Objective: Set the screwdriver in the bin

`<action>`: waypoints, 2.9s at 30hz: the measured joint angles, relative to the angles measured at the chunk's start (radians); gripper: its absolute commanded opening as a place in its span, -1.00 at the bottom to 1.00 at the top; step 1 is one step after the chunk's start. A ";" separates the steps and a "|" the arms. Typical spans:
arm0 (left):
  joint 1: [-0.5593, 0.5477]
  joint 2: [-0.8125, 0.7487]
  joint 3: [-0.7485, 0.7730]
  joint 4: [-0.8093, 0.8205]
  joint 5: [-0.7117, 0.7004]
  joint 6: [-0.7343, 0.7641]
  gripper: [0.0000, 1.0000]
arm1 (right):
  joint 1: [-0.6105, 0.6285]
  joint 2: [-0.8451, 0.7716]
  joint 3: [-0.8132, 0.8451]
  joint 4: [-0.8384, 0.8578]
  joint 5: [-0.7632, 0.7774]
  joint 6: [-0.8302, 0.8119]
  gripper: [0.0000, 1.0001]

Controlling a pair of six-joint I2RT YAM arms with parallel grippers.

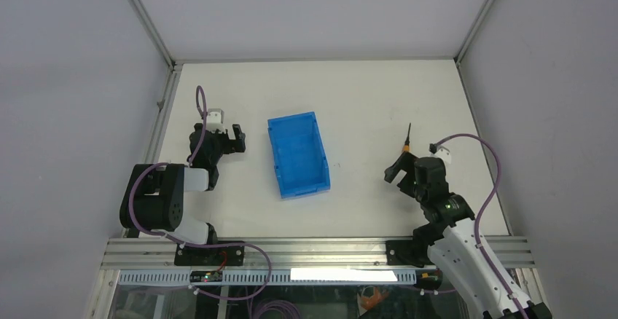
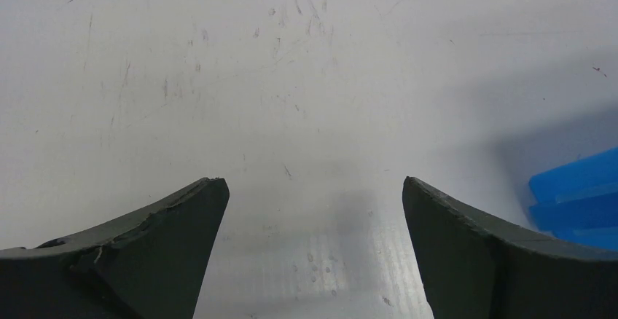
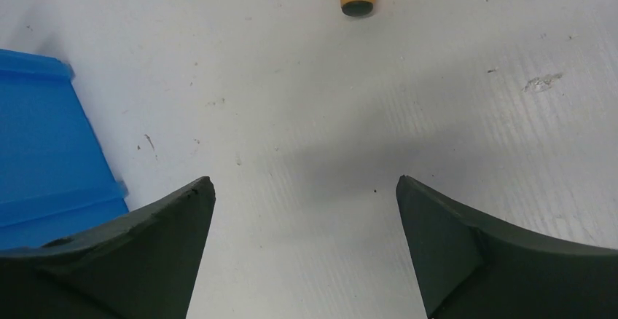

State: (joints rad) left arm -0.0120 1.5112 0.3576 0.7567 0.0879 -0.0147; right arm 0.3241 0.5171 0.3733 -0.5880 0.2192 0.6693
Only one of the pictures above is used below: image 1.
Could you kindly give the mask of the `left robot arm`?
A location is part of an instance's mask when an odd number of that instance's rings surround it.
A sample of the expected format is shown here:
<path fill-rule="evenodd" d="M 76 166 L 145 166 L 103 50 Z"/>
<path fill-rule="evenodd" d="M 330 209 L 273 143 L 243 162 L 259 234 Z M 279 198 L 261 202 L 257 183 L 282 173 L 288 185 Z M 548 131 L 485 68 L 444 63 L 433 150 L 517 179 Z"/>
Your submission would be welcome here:
<path fill-rule="evenodd" d="M 120 206 L 121 225 L 188 245 L 200 264 L 213 264 L 219 257 L 216 230 L 184 212 L 184 195 L 214 190 L 220 159 L 244 153 L 246 134 L 239 124 L 232 131 L 233 138 L 227 130 L 210 131 L 197 123 L 189 135 L 190 163 L 135 165 Z"/>

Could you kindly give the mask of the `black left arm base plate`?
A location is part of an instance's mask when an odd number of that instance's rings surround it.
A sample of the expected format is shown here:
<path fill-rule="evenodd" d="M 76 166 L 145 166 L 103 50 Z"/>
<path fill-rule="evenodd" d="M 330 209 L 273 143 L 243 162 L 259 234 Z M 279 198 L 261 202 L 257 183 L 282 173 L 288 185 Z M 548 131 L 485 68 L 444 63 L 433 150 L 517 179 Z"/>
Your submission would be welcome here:
<path fill-rule="evenodd" d="M 239 267 L 244 264 L 245 247 L 242 241 L 223 241 L 216 248 L 176 248 L 173 264 L 178 267 Z"/>

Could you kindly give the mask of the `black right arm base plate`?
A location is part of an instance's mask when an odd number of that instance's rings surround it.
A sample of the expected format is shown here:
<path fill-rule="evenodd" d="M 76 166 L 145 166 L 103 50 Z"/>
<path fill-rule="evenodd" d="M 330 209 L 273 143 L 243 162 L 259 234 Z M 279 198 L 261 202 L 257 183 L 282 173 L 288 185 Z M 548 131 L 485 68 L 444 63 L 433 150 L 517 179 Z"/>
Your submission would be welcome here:
<path fill-rule="evenodd" d="M 433 265 L 427 254 L 427 244 L 419 240 L 387 240 L 385 247 L 388 265 L 417 268 Z"/>

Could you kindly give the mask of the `orange handled black screwdriver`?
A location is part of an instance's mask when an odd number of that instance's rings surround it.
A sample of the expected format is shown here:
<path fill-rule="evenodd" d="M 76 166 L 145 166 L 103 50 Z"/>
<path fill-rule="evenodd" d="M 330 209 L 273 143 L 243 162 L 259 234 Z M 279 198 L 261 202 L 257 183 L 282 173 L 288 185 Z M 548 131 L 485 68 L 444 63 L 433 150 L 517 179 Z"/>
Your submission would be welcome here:
<path fill-rule="evenodd" d="M 411 131 L 411 124 L 409 123 L 407 126 L 407 133 L 406 133 L 406 137 L 404 140 L 404 145 L 402 147 L 403 152 L 410 152 L 410 131 Z"/>

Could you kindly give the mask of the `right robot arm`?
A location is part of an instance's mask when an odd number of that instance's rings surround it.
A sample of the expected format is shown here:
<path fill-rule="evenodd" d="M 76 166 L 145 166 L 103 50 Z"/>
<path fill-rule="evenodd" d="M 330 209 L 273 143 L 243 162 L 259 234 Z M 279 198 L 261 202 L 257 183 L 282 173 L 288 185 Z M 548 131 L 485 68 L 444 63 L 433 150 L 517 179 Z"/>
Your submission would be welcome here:
<path fill-rule="evenodd" d="M 501 264 L 465 199 L 450 191 L 446 166 L 438 157 L 404 151 L 386 168 L 391 183 L 404 172 L 399 190 L 421 206 L 427 224 L 409 240 L 386 241 L 387 262 L 424 268 L 434 265 L 480 318 L 551 318 L 549 307 L 535 303 Z"/>

